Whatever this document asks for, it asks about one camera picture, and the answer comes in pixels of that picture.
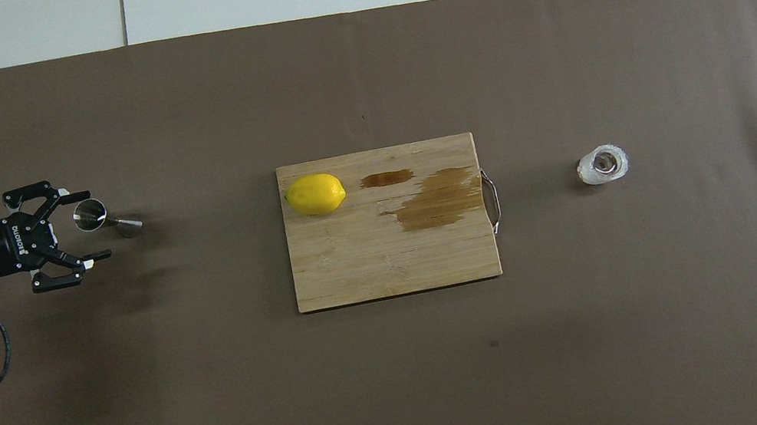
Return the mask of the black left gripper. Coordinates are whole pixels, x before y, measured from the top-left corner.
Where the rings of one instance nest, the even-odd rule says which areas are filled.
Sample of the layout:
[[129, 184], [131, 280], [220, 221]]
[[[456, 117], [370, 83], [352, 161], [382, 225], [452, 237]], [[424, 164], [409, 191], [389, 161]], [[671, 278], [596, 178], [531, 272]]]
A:
[[[96, 262], [110, 258], [112, 250], [80, 256], [59, 251], [48, 220], [58, 207], [75, 205], [89, 197], [90, 190], [72, 193], [55, 188], [46, 180], [4, 192], [2, 200], [15, 215], [0, 219], [0, 277], [30, 271], [32, 291], [36, 294], [79, 286], [86, 272]], [[36, 199], [42, 199], [36, 212], [21, 211], [22, 205]], [[45, 274], [43, 268], [50, 264], [66, 272], [57, 276]]]

